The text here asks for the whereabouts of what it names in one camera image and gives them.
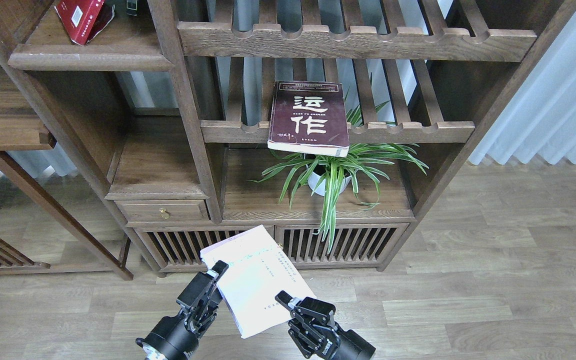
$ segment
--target red book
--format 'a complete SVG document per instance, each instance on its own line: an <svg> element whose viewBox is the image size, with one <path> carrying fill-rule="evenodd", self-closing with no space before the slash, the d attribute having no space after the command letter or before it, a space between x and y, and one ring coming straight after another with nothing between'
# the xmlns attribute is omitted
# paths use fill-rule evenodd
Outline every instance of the red book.
<svg viewBox="0 0 576 360"><path fill-rule="evenodd" d="M268 148L345 157L349 146L341 84L275 82Z"/></svg>
<svg viewBox="0 0 576 360"><path fill-rule="evenodd" d="M73 43L86 45L114 18L114 5L104 5L104 1L61 0L54 7Z"/></svg>

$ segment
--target book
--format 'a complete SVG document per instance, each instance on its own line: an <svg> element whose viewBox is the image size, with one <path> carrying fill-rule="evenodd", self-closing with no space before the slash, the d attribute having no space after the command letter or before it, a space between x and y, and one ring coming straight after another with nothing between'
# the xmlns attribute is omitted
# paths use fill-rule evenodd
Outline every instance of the book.
<svg viewBox="0 0 576 360"><path fill-rule="evenodd" d="M251 228L201 250L201 260L213 267L228 264L217 283L242 339L292 319L275 296L282 290L293 297L315 298L304 278L262 226Z"/></svg>
<svg viewBox="0 0 576 360"><path fill-rule="evenodd" d="M115 5L105 0L61 0L54 9L71 41L86 45L115 17Z"/></svg>
<svg viewBox="0 0 576 360"><path fill-rule="evenodd" d="M348 155L348 123L341 84L274 83L268 148L313 155Z"/></svg>

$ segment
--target spider plant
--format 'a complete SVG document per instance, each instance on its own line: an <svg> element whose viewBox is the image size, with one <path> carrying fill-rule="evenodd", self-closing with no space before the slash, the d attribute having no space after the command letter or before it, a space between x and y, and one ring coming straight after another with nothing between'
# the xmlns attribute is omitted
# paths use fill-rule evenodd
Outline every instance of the spider plant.
<svg viewBox="0 0 576 360"><path fill-rule="evenodd" d="M388 102L381 103L375 107L375 111L379 112ZM361 109L359 105L354 109L346 112L346 120L354 126L363 124L361 116ZM326 193L324 194L324 202L321 210L321 220L319 223L318 234L321 241L327 242L327 253L332 250L335 239L335 228L337 225L337 202L343 186L345 177L350 177L352 183L352 193L355 198L359 200L359 182L357 180L358 174L364 174L370 178L374 183L377 190L376 202L361 202L361 205L367 206L366 210L370 210L379 205L380 196L380 177L390 180L388 174L375 168L373 165L381 164L390 166L395 164L396 160L411 162L418 166L418 168L425 174L428 166L417 159L416 151L411 146L418 146L417 144L394 144L394 143L354 143L348 149L346 157L334 157L329 155L306 155L305 153L293 152L284 157L279 157L274 151L272 154L280 160L279 163L266 168L262 171L261 180L253 180L253 182L261 183L273 178L282 171L289 169L286 176L281 194L279 195L279 203L281 203L288 189L290 189L289 205L292 208L293 199L297 190L308 183L308 178L312 173L318 171L320 178L316 186L313 187L311 196L314 194L317 187L324 181Z"/></svg>

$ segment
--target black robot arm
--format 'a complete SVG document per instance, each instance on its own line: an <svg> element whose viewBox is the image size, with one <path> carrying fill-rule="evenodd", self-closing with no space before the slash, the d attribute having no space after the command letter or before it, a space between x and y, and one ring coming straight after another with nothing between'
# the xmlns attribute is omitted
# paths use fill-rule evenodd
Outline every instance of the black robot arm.
<svg viewBox="0 0 576 360"><path fill-rule="evenodd" d="M215 321L222 296L217 281L228 270L228 264L217 261L205 273L197 273L176 299L181 306L174 316L164 316L145 339L135 342L146 352L146 360L188 360Z"/></svg>
<svg viewBox="0 0 576 360"><path fill-rule="evenodd" d="M344 331L334 320L333 304L306 297L293 298L281 291L274 297L290 312L288 334L304 358L313 354L324 360L370 360L375 353L372 346L355 331Z"/></svg>

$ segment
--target brass knob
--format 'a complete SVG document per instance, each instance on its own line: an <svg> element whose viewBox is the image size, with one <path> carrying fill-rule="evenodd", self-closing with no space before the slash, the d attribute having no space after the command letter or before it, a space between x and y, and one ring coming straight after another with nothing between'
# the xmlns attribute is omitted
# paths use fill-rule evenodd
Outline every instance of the brass knob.
<svg viewBox="0 0 576 360"><path fill-rule="evenodd" d="M161 213L161 218L164 220L170 219L170 212L168 212L168 210L166 210L165 208L160 208L159 212Z"/></svg>

